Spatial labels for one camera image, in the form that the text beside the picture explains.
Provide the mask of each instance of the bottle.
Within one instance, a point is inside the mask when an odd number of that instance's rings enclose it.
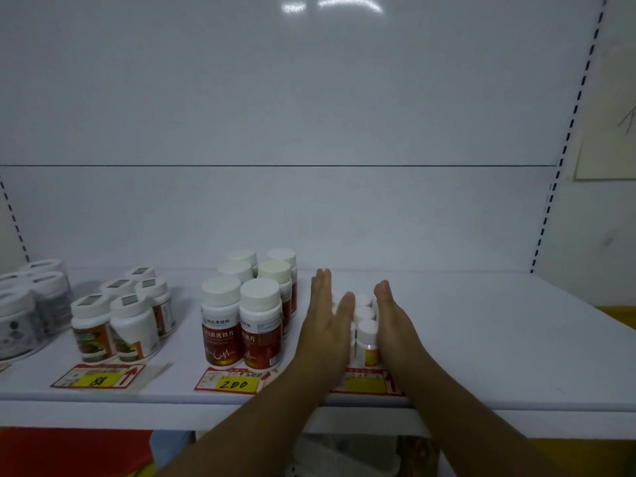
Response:
[[[358,324],[364,320],[375,320],[375,311],[369,306],[358,306],[354,310],[354,323]]]
[[[28,278],[35,273],[18,271],[15,273],[4,273],[0,275],[0,290],[24,287],[28,283]]]
[[[281,287],[282,302],[282,337],[286,338],[291,328],[291,267],[286,261],[270,259],[258,268],[259,278],[269,278]]]
[[[252,276],[256,278],[258,276],[258,260],[256,258],[256,251],[251,249],[239,249],[237,251],[231,251],[225,255],[228,261],[247,261],[252,266]]]
[[[219,264],[219,272],[227,276],[235,276],[241,283],[254,278],[252,266],[247,261],[224,261]]]
[[[245,364],[260,373],[276,368],[282,357],[281,287],[271,279],[258,278],[240,289],[241,333]]]
[[[26,358],[46,346],[48,339],[27,288],[0,291],[0,363]]]
[[[368,294],[356,293],[355,294],[355,307],[358,306],[368,306],[371,308],[373,306],[373,298]]]
[[[155,269],[148,266],[138,266],[137,268],[126,271],[124,274],[125,279],[134,281],[156,278]]]
[[[240,279],[227,275],[207,279],[201,285],[205,359],[219,370],[231,368],[243,361],[240,287]]]
[[[351,336],[350,336],[350,350],[349,350],[349,364],[355,364],[355,323],[351,322]]]
[[[274,248],[267,252],[267,257],[286,261],[291,266],[291,317],[293,318],[298,309],[298,266],[296,265],[296,252],[288,248]]]
[[[133,279],[111,279],[99,285],[99,292],[113,298],[135,292],[137,281]]]
[[[44,332],[52,335],[70,328],[73,300],[69,297],[69,284],[64,273],[36,273],[27,279],[27,283],[44,323]]]
[[[66,267],[61,259],[42,259],[40,261],[33,261],[32,263],[25,264],[20,268],[21,272],[36,274],[36,273],[50,273],[59,272],[64,275],[66,279],[66,285],[68,286],[68,300],[69,302],[74,300],[73,290],[71,283],[69,282],[69,276],[66,272]]]
[[[363,320],[356,325],[355,363],[360,368],[374,368],[380,365],[380,351],[377,347],[378,322]]]
[[[84,363],[104,363],[117,357],[111,321],[111,297],[95,293],[71,304],[71,327]]]
[[[144,296],[118,296],[111,302],[111,311],[113,339],[121,361],[139,363],[158,352],[155,314]]]
[[[159,338],[170,335],[177,328],[177,324],[172,316],[172,295],[165,279],[153,277],[139,281],[135,285],[135,291],[137,294],[146,296],[152,306]]]

